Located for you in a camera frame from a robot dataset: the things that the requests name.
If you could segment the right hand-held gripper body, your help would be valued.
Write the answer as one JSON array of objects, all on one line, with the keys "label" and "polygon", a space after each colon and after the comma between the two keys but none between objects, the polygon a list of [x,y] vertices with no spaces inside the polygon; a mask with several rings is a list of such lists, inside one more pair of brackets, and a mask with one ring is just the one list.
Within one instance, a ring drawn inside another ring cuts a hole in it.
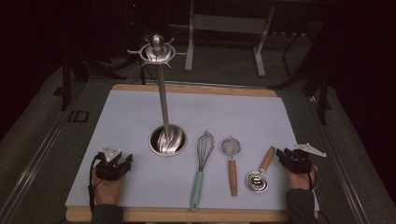
[{"label": "right hand-held gripper body", "polygon": [[295,174],[309,174],[311,171],[312,161],[309,160],[309,155],[313,154],[320,157],[326,157],[327,154],[311,146],[309,143],[296,145],[293,150],[293,156],[287,156],[288,161],[282,164],[287,169]]}]

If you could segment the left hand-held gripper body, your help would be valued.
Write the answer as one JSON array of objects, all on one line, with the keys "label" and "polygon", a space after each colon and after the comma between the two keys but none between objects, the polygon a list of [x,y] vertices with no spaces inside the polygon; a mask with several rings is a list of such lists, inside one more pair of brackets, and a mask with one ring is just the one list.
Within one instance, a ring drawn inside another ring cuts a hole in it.
[{"label": "left hand-held gripper body", "polygon": [[103,145],[103,151],[97,154],[100,162],[96,165],[96,176],[107,181],[115,181],[123,177],[130,170],[126,169],[126,162],[119,163],[122,150]]}]

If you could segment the small strainer with wooden handle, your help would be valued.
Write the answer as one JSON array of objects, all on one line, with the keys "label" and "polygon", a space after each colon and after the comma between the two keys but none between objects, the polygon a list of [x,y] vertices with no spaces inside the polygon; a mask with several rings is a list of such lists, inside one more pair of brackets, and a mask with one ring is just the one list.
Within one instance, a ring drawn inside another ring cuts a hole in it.
[{"label": "small strainer with wooden handle", "polygon": [[240,149],[239,141],[232,136],[224,139],[221,143],[222,152],[229,157],[229,181],[230,191],[233,197],[236,197],[238,194],[237,170],[234,157],[239,153]]}]

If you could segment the steel utensil stand with hooks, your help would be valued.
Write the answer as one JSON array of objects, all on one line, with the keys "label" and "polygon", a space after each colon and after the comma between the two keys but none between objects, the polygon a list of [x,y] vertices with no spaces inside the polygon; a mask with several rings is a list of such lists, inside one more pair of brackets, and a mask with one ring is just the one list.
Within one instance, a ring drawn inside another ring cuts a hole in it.
[{"label": "steel utensil stand with hooks", "polygon": [[177,51],[171,42],[165,42],[160,34],[154,34],[140,50],[129,50],[129,53],[138,54],[143,61],[143,66],[152,64],[156,67],[163,125],[150,133],[148,145],[158,156],[174,157],[185,148],[188,136],[180,126],[171,124],[169,121],[163,67],[169,66],[169,63],[176,57]]}]

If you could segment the whisk with mint green handle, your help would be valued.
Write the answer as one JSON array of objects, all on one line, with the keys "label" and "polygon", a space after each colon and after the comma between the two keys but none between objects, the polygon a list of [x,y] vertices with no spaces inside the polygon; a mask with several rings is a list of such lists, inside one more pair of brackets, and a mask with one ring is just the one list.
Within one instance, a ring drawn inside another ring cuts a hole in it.
[{"label": "whisk with mint green handle", "polygon": [[213,151],[215,140],[209,131],[205,131],[197,141],[198,171],[194,180],[191,194],[191,211],[195,212],[199,207],[201,190],[204,178],[205,165]]}]

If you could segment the person's right hand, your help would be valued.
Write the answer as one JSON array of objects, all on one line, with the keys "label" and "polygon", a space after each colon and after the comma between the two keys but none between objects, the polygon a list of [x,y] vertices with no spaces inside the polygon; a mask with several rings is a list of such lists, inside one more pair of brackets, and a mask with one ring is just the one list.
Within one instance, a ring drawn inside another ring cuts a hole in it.
[{"label": "person's right hand", "polygon": [[283,168],[290,189],[304,189],[312,190],[317,182],[318,167],[316,165],[311,166],[309,174],[295,174],[286,167]]}]

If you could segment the person's left hand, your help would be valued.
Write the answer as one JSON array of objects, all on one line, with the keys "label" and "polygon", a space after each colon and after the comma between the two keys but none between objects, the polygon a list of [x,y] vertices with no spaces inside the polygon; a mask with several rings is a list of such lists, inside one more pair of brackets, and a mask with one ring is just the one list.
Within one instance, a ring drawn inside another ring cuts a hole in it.
[{"label": "person's left hand", "polygon": [[97,204],[117,204],[120,200],[124,179],[123,176],[115,181],[107,181],[95,176],[93,178],[95,202]]}]

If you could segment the pale table sheet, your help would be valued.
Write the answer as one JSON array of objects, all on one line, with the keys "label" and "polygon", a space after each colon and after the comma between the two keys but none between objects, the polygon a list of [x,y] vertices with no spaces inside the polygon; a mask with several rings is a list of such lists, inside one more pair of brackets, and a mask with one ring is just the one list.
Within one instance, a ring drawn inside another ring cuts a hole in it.
[{"label": "pale table sheet", "polygon": [[[204,169],[199,206],[202,209],[283,210],[286,178],[278,160],[265,175],[264,192],[248,189],[246,175],[259,168],[269,147],[293,148],[297,141],[284,102],[279,97],[231,96],[192,93],[167,95],[169,119],[185,130],[188,142],[174,157],[161,157],[149,148],[149,134],[162,124],[158,93],[111,91],[91,142],[66,200],[67,206],[89,202],[89,170],[103,145],[133,154],[120,205],[128,207],[189,208],[198,171],[197,141],[209,131],[215,139]],[[238,194],[231,195],[229,157],[221,150],[232,136],[240,143],[236,161]]]}]

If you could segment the metal floor rail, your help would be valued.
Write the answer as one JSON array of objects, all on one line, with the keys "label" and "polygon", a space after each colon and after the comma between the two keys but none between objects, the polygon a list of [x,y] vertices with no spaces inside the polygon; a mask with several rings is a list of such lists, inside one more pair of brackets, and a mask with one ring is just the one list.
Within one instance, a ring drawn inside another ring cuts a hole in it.
[{"label": "metal floor rail", "polygon": [[73,224],[66,219],[68,194],[84,148],[74,134],[73,106],[60,111],[42,139],[29,136],[22,146],[35,153],[0,206],[0,224]]},{"label": "metal floor rail", "polygon": [[348,147],[338,146],[337,141],[339,140],[339,138],[332,133],[330,122],[328,121],[328,119],[325,119],[326,123],[323,123],[319,118],[318,99],[315,96],[311,96],[307,98],[307,102],[311,108],[314,119],[316,120],[316,123],[318,124],[319,129],[325,139],[325,144],[328,149],[328,157],[332,162],[332,168],[337,175],[338,184],[341,186],[341,189],[344,192],[348,207],[353,214],[356,224],[369,224],[369,220],[363,209],[361,199],[359,198],[356,188],[353,186],[352,179],[347,172],[347,166],[350,164],[350,161],[344,163],[343,156],[341,155],[342,150],[348,149]]}]

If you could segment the grey metal frame stand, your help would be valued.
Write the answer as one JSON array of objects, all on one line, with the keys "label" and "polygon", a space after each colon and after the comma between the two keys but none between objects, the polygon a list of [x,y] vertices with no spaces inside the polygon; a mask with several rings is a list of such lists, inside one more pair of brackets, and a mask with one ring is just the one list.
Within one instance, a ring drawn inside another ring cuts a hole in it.
[{"label": "grey metal frame stand", "polygon": [[243,34],[254,34],[261,36],[259,44],[253,48],[253,55],[255,59],[258,76],[265,77],[266,72],[264,69],[263,59],[262,59],[262,48],[266,40],[266,37],[269,33],[269,28],[272,22],[272,18],[276,11],[276,7],[270,6],[268,9],[268,13],[264,19],[252,19],[252,18],[237,18],[237,17],[196,14],[194,12],[194,3],[195,0],[190,0],[189,39],[188,39],[187,55],[185,62],[185,70],[190,72],[193,68],[193,56],[194,56],[193,36],[195,30],[243,33]]}]

